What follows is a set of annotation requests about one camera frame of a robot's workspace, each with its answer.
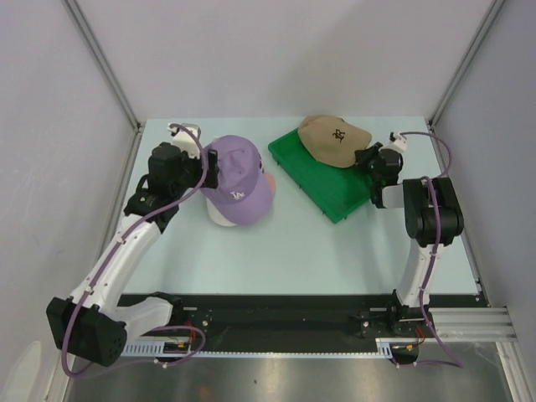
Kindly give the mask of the purple cap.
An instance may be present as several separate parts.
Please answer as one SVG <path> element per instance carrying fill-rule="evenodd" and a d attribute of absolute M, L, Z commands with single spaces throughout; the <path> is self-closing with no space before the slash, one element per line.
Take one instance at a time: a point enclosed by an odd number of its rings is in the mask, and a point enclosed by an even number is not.
<path fill-rule="evenodd" d="M 226 135 L 204 148 L 218 152 L 219 185 L 201 193 L 228 220 L 240 226 L 256 224 L 271 210 L 274 197 L 265 178 L 255 144 L 245 137 Z"/>

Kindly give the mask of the tan cap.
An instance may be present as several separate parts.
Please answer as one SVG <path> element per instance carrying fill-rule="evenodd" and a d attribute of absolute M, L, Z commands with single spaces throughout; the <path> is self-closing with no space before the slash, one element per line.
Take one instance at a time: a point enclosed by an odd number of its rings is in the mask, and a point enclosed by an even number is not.
<path fill-rule="evenodd" d="M 355 164 L 355 152 L 365 150 L 372 134 L 330 115 L 306 117 L 297 130 L 302 145 L 317 161 L 335 168 Z"/>

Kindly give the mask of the white NY cap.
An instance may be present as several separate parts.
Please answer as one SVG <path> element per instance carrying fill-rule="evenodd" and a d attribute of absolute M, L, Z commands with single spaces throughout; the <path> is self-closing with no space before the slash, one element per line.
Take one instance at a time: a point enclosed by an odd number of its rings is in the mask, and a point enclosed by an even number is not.
<path fill-rule="evenodd" d="M 217 225 L 222 227 L 234 227 L 236 226 L 235 223 L 231 222 L 230 220 L 226 219 L 214 206 L 214 204 L 207 198 L 206 199 L 207 204 L 207 211 L 210 219 Z"/>

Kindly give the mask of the pink LA cap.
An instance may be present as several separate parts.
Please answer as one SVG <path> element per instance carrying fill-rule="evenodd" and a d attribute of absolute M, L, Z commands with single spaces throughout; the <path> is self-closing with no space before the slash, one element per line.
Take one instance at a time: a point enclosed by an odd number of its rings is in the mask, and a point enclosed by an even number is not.
<path fill-rule="evenodd" d="M 265 174 L 266 181 L 268 182 L 271 190 L 271 196 L 275 197 L 276 195 L 276 180 L 274 176 L 270 173 Z"/>

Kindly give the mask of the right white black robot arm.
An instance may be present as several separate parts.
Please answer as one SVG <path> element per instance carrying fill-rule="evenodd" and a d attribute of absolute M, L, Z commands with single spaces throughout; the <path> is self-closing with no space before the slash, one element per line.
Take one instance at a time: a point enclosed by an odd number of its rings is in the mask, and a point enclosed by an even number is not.
<path fill-rule="evenodd" d="M 405 336 L 425 325 L 434 266 L 441 253 L 461 235 L 464 218 L 447 177 L 399 180 L 402 151 L 377 142 L 355 152 L 356 168 L 371 181 L 371 201 L 378 209 L 402 209 L 410 252 L 402 278 L 385 313 L 370 320 Z"/>

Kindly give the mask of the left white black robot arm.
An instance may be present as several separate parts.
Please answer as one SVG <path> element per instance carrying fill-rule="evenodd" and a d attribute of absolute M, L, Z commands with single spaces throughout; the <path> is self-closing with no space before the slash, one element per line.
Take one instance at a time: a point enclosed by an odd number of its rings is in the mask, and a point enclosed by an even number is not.
<path fill-rule="evenodd" d="M 138 181 L 116 234 L 94 268 L 68 297 L 55 297 L 46 308 L 62 368 L 70 378 L 80 378 L 85 371 L 70 368 L 69 356 L 110 367 L 129 342 L 149 332 L 179 332 L 190 341 L 206 341 L 204 332 L 187 321 L 178 296 L 157 291 L 130 307 L 119 307 L 118 302 L 179 204 L 199 188 L 217 188 L 218 175 L 215 150 L 190 157 L 168 142 L 152 150 L 148 171 Z"/>

